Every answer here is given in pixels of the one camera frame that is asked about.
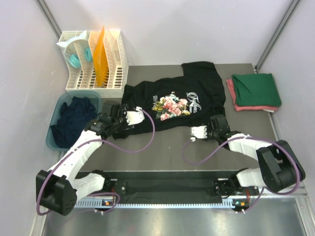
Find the blue plastic basket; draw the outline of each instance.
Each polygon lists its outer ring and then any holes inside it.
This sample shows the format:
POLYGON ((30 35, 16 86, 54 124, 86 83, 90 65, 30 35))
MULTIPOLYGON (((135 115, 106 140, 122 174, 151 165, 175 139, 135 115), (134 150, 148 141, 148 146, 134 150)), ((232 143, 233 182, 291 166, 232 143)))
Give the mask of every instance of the blue plastic basket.
POLYGON ((67 92, 64 95, 62 95, 56 104, 53 116, 50 121, 50 125, 48 128, 47 136, 46 136, 46 144, 47 146, 56 151, 68 151, 67 148, 60 148, 56 145, 53 132, 51 131, 50 126, 57 124, 57 120, 60 118, 60 108, 62 104, 65 102, 68 105, 71 104, 73 97, 87 97, 90 102, 95 106, 97 113, 101 112, 102 110, 102 100, 97 92, 94 91, 71 91, 67 92))

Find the cable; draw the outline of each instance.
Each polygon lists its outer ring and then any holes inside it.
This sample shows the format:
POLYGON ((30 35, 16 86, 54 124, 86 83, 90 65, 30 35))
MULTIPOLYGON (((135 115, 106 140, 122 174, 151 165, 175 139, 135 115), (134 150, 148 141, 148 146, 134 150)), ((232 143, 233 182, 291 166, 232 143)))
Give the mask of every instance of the cable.
POLYGON ((260 192, 260 194, 258 195, 258 197, 256 198, 256 200, 255 200, 246 210, 241 211, 241 212, 246 213, 246 212, 248 212, 250 209, 252 209, 252 208, 257 204, 257 202, 259 201, 259 199, 261 198, 261 196, 262 196, 264 190, 265 190, 265 187, 262 187, 261 192, 260 192))
MULTIPOLYGON (((291 157, 291 155, 282 147, 280 146, 279 144, 277 144, 276 142, 272 141, 272 140, 268 140, 268 139, 264 139, 264 138, 253 138, 253 137, 246 137, 247 139, 250 139, 250 140, 256 140, 256 141, 264 141, 264 142, 268 142, 270 144, 273 144, 274 146, 276 146, 278 149, 280 149, 285 155, 286 157, 288 158, 289 162, 291 163, 291 165, 293 166, 294 168, 294 171, 295 171, 295 175, 296 175, 296 183, 295 183, 295 186, 292 190, 286 192, 286 193, 277 193, 277 192, 273 192, 271 191, 270 189, 268 189, 266 187, 266 189, 273 193, 273 194, 277 194, 277 195, 289 195, 291 193, 294 193, 298 188, 299 188, 299 185, 300 185, 300 173, 299 173, 299 170, 296 166, 296 163, 294 162, 293 158, 291 157)), ((232 142, 234 140, 237 140, 237 139, 244 139, 244 137, 235 137, 235 138, 231 138, 231 139, 228 139, 226 140, 225 142, 223 142, 221 145, 219 145, 210 155, 208 155, 205 159, 199 161, 199 162, 191 162, 189 160, 186 159, 185 157, 185 153, 184 153, 184 148, 190 144, 192 141, 188 141, 186 142, 184 145, 183 145, 183 148, 182 148, 182 158, 189 164, 192 164, 192 165, 200 165, 204 162, 206 162, 208 159, 210 159, 211 157, 213 157, 213 155, 223 146, 225 146, 226 144, 228 144, 229 142, 232 142)), ((265 187, 262 188, 260 194, 258 195, 257 199, 253 202, 253 204, 247 209, 245 210, 248 211, 249 209, 251 209, 254 205, 256 205, 257 201, 260 199, 263 191, 264 191, 265 187)))
POLYGON ((234 192, 233 190, 230 190, 230 193, 227 194, 225 197, 222 197, 222 195, 221 195, 218 191, 217 191, 217 194, 220 195, 220 197, 221 197, 222 199, 228 199, 228 198, 231 196, 231 194, 232 194, 233 192, 234 192))
MULTIPOLYGON (((146 149, 146 148, 152 143, 152 141, 153 141, 153 139, 154 139, 154 136, 155 136, 156 128, 155 128, 154 121, 153 121, 153 119, 151 118, 151 116, 150 116, 146 111, 144 111, 144 110, 142 110, 142 109, 140 109, 140 111, 142 111, 142 112, 149 118, 149 120, 150 120, 151 123, 152 123, 152 129, 153 129, 151 140, 149 141, 149 143, 148 143, 144 148, 142 148, 142 149, 140 149, 140 150, 136 150, 136 151, 126 150, 126 149, 123 149, 123 148, 121 148, 121 147, 116 146, 115 144, 113 144, 113 143, 111 143, 111 142, 109 142, 109 141, 107 141, 107 140, 93 139, 93 140, 89 140, 89 141, 86 141, 86 142, 82 143, 81 145, 79 145, 79 146, 77 147, 77 149, 79 149, 79 148, 83 147, 84 145, 89 144, 89 143, 91 143, 91 142, 103 142, 103 143, 105 143, 105 144, 108 144, 108 145, 110 145, 110 146, 112 146, 112 147, 114 147, 114 148, 120 150, 120 151, 127 152, 127 153, 138 153, 138 152, 143 151, 144 149, 146 149)), ((46 187, 46 185, 47 185, 47 182, 49 181, 49 179, 50 179, 51 176, 53 175, 53 173, 54 173, 54 172, 59 168, 59 166, 61 166, 61 165, 63 164, 63 162, 65 162, 73 153, 74 153, 74 152, 72 151, 72 152, 70 152, 68 155, 66 155, 66 156, 54 167, 54 169, 53 169, 51 172, 49 172, 48 176, 47 176, 46 179, 44 180, 44 182, 43 182, 43 184, 42 184, 42 186, 41 186, 41 188, 40 188, 40 191, 39 191, 39 194, 38 194, 38 197, 37 197, 37 201, 36 201, 36 211, 37 211, 37 214, 38 214, 38 215, 43 216, 43 215, 46 215, 46 214, 48 214, 49 212, 51 212, 51 210, 48 210, 48 211, 46 211, 46 212, 40 212, 40 209, 39 209, 39 208, 40 208, 40 204, 39 204, 39 203, 40 203, 40 200, 41 200, 41 198, 42 198, 44 189, 45 189, 45 187, 46 187)))
POLYGON ((247 199, 247 202, 250 203, 251 195, 250 195, 250 191, 248 190, 248 188, 246 189, 246 199, 247 199))

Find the folded pink cloth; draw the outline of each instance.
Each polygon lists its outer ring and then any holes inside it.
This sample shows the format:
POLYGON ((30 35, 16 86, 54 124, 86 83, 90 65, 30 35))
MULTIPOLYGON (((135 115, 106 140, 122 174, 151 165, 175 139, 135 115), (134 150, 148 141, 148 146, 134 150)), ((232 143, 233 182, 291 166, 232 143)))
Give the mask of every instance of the folded pink cloth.
POLYGON ((232 79, 227 80, 226 83, 228 86, 228 90, 230 91, 232 100, 233 100, 234 108, 237 112, 243 111, 243 110, 271 110, 271 111, 278 110, 277 107, 270 107, 270 106, 239 107, 237 104, 235 104, 236 94, 235 94, 235 90, 234 90, 233 80, 232 79))

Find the white wall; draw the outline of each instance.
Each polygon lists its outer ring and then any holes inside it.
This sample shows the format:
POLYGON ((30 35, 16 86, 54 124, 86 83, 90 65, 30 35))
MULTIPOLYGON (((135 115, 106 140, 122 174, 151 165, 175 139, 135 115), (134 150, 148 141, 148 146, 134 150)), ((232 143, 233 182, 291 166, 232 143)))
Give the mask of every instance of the white wall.
POLYGON ((275 118, 305 171, 315 208, 315 2, 303 0, 261 72, 272 73, 282 98, 275 118))
POLYGON ((120 29, 130 65, 256 64, 290 0, 46 0, 63 31, 120 29))
POLYGON ((45 138, 68 73, 34 0, 11 0, 0 11, 0 231, 25 236, 35 216, 36 174, 58 155, 45 138))

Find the floral print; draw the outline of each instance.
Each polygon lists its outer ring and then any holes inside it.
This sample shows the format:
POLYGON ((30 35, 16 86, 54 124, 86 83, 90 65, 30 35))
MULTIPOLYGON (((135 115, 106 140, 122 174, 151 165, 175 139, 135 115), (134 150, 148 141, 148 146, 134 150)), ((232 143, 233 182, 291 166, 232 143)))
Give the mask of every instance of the floral print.
POLYGON ((186 99, 179 99, 175 92, 170 95, 161 97, 159 101, 153 103, 152 110, 157 112, 157 119, 166 120, 173 117, 188 116, 186 99))

